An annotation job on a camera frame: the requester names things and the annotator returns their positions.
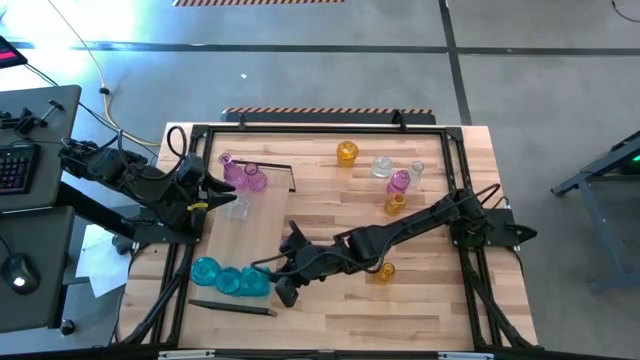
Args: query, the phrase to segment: computer mouse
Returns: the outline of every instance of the computer mouse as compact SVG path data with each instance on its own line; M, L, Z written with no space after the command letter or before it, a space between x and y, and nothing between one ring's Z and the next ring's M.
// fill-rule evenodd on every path
M34 292L40 285L40 274L27 254L12 254L0 266L2 279L20 295Z

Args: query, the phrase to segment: white cable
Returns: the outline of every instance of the white cable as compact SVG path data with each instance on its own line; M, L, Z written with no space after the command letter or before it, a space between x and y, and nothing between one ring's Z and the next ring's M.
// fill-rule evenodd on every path
M73 28L73 26L71 26L69 21L67 21L67 19L64 17L64 15L62 15L60 10L58 10L58 8L53 4L53 2L51 0L47 0L47 1L49 2L49 5L51 5L51 7L53 7L53 9L58 13L58 15L60 15L60 18L62 18L62 20L67 24L69 29L71 29L71 31L73 31L73 33L76 35L78 40L80 40L80 42L82 43L84 48L87 50L87 52L89 53L89 56L91 56L91 59L93 60L93 63L96 65L96 69L98 70L98 74L100 75L100 88L101 89L107 89L107 83L104 81L104 75L102 74L102 69L100 68L100 64L98 64L98 60L96 60L95 56L93 56L93 53L91 52L91 49L89 49L89 47L87 46L87 43L84 42L84 40L82 39L80 34L78 34L78 32ZM101 94L102 94L102 100L104 102L104 114L107 117L107 121L109 121L109 123L114 128L121 129L120 125L118 125L118 123L116 123L111 118L111 111L109 110L108 95L105 94L105 93L102 93L102 92L101 92ZM136 144L139 144L139 145L160 146L160 144L158 144L158 143L154 143L154 142L150 142L150 141L138 138L138 137L136 137L136 136L124 131L124 130L123 130L123 135L127 139L129 139L129 140L131 140L131 141L133 141L133 142L135 142Z

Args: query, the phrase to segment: white paper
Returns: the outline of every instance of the white paper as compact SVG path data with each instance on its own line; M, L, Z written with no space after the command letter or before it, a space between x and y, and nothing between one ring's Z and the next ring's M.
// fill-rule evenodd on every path
M95 297L127 283L131 255L119 255L111 244L113 234L98 225L87 226L76 277L88 276Z

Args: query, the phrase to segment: wooden table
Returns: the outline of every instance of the wooden table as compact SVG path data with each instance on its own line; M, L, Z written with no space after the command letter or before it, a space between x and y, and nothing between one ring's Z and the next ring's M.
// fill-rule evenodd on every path
M172 125L176 124L167 124L167 129ZM189 134L193 124L180 125ZM463 132L474 189L500 182L489 129L470 126L463 127ZM354 168L336 165L336 145L347 139L360 148ZM179 143L176 135L174 144ZM297 192L289 196L285 220L296 221L302 232L318 243L329 244L333 234L357 226L387 224L430 206L448 192L436 136L217 134L213 153L223 151L236 159L292 165ZM414 160L425 164L422 182L407 193L408 206L398 216L383 211L388 179L377 179L369 173L371 161L378 155L391 157L398 169L407 168ZM215 157L212 159L211 173L221 178L221 167ZM167 171L175 161L163 143L158 167ZM204 243L196 248L194 260L202 256L206 242L215 241L215 234L210 234L212 219L213 214L209 214ZM282 236L289 231L283 224ZM129 334L156 300L166 253L166 245L152 245L134 263L120 313L121 335ZM502 248L487 248L486 253L497 303L524 338L536 343L516 257ZM272 305L277 317L187 304L179 345L218 349L471 350L460 260L448 228L438 228L394 247L387 259L397 269L391 284L373 284L365 273L332 276L324 283L301 288L300 298L291 309L284 308L274 294ZM194 290L195 285L189 283L188 298ZM164 336L173 306L172 300ZM483 306L479 309L488 340L486 312Z

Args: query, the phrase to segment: caution stripe tape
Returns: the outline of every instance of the caution stripe tape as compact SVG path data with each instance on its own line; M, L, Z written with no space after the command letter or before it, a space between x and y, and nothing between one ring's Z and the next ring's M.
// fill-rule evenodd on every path
M225 108L222 113L391 114L393 108ZM431 109L398 109L403 114L431 114Z
M173 6L332 4L344 0L174 0Z

